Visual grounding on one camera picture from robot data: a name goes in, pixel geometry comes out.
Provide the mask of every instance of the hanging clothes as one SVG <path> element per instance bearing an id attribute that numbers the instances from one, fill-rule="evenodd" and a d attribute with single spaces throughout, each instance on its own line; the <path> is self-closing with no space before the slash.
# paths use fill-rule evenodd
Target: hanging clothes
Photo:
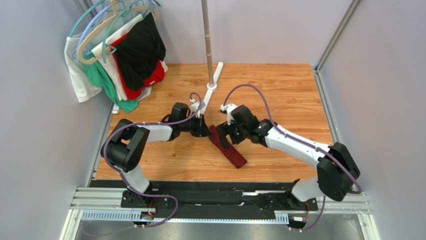
<path id="1" fill-rule="evenodd" d="M 120 37 L 117 41 L 111 43 L 111 46 L 116 47 L 126 37 L 127 37 L 127 34 Z M 113 53 L 112 56 L 114 57 L 115 63 L 118 65 L 116 54 Z M 126 82 L 124 81 L 124 77 L 123 77 L 123 74 L 121 72 L 121 69 L 118 67 L 118 73 L 120 75 L 121 83 L 123 85 L 124 92 L 127 95 L 128 99 L 140 100 L 141 99 L 140 96 L 142 94 L 141 92 L 143 92 L 145 88 L 150 88 L 152 85 L 161 82 L 164 79 L 164 76 L 165 76 L 165 70 L 164 70 L 163 66 L 165 66 L 167 68 L 166 64 L 162 63 L 162 61 L 159 60 L 158 63 L 157 63 L 156 69 L 154 70 L 152 75 L 149 78 L 144 80 L 144 86 L 139 88 L 136 91 L 127 87 Z"/>
<path id="2" fill-rule="evenodd" d="M 141 14 L 138 14 L 135 16 L 132 20 L 124 24 L 122 27 L 120 27 L 116 32 L 114 32 L 111 36 L 109 36 L 106 39 L 106 44 L 111 44 L 121 38 L 123 35 L 127 34 L 138 22 L 142 21 L 143 17 Z M 102 56 L 102 43 L 99 43 L 97 46 L 95 46 L 91 52 L 99 57 Z M 111 78 L 112 82 L 114 83 L 115 90 L 117 91 L 118 99 L 121 100 L 127 100 L 129 99 L 126 95 L 126 92 L 124 91 L 123 84 L 120 79 L 120 74 L 118 72 L 117 64 L 114 61 L 114 58 L 112 55 L 106 55 L 106 63 L 104 63 L 103 58 L 101 57 L 98 62 L 100 65 L 105 69 L 106 73 L 108 73 L 109 77 Z"/>
<path id="3" fill-rule="evenodd" d="M 91 59 L 93 57 L 93 53 L 84 56 L 86 59 Z M 138 101 L 136 100 L 119 100 L 117 90 L 114 87 L 111 78 L 98 61 L 90 65 L 82 64 L 82 66 L 91 83 L 98 88 L 103 88 L 106 95 L 108 95 L 108 97 L 126 113 L 129 113 L 138 107 Z"/>
<path id="4" fill-rule="evenodd" d="M 83 103 L 90 98 L 96 96 L 101 92 L 102 88 L 94 86 L 85 73 L 81 62 L 73 57 L 73 51 L 77 45 L 82 34 L 77 34 L 72 37 L 67 37 L 65 42 L 65 62 L 69 71 L 69 78 L 71 79 L 72 87 L 74 88 L 75 95 L 79 103 Z"/>
<path id="5" fill-rule="evenodd" d="M 133 91 L 145 86 L 144 80 L 151 77 L 158 62 L 166 56 L 166 47 L 151 13 L 134 25 L 116 49 L 114 54 L 125 85 Z"/>

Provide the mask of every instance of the white towel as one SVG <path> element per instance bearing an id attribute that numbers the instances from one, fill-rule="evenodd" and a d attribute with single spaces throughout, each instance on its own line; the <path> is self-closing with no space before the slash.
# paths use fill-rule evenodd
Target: white towel
<path id="1" fill-rule="evenodd" d="M 111 36 L 106 39 L 106 44 L 112 44 L 117 41 L 119 38 L 123 37 L 127 34 L 138 22 L 142 21 L 144 18 L 141 14 L 138 14 L 128 23 L 123 25 L 120 29 L 114 32 Z M 120 78 L 118 66 L 116 61 L 114 60 L 113 55 L 106 55 L 106 63 L 104 63 L 104 59 L 102 58 L 102 43 L 95 46 L 91 52 L 96 56 L 100 57 L 99 62 L 102 67 L 105 69 L 106 73 L 111 78 L 111 81 L 114 83 L 115 90 L 117 91 L 118 100 L 127 100 L 126 92 L 123 89 L 123 84 Z"/>

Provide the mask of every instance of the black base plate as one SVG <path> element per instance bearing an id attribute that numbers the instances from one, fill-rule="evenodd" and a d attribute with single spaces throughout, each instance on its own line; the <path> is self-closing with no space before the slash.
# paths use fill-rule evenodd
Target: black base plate
<path id="1" fill-rule="evenodd" d="M 285 193 L 262 193 L 244 195 L 243 192 L 284 191 L 291 188 L 291 182 L 214 182 L 214 181 L 150 181 L 150 188 L 145 192 L 154 195 L 172 195 L 178 199 L 178 210 L 173 218 L 182 219 L 236 219 L 267 220 L 275 219 L 274 211 L 306 211 L 305 203 L 298 208 L 289 208 L 285 201 Z M 89 187 L 125 188 L 121 180 L 92 180 Z M 121 207 L 147 207 L 151 199 L 142 199 L 123 193 Z M 317 211 L 315 199 L 307 201 L 310 211 Z M 165 218 L 175 207 L 170 198 L 157 198 L 158 212 L 156 217 Z"/>

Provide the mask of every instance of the black shirt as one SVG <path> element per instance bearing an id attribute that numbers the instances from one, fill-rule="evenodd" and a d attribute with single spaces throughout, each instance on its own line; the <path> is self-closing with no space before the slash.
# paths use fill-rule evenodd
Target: black shirt
<path id="1" fill-rule="evenodd" d="M 151 13 L 136 23 L 116 48 L 114 54 L 125 85 L 134 91 L 144 86 L 144 80 L 151 77 L 158 61 L 166 56 L 166 47 Z"/>

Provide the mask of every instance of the white wall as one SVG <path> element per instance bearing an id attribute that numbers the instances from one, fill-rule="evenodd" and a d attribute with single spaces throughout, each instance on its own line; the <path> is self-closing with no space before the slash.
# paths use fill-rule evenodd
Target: white wall
<path id="1" fill-rule="evenodd" d="M 426 2 L 365 0 L 322 73 L 381 238 L 425 239 Z"/>
<path id="2" fill-rule="evenodd" d="M 162 0 L 170 63 L 205 63 L 201 0 Z M 213 61 L 318 63 L 351 0 L 209 0 Z"/>
<path id="3" fill-rule="evenodd" d="M 0 7 L 0 233 L 57 240 L 84 184 L 110 100 L 77 103 L 64 60 L 72 0 Z"/>

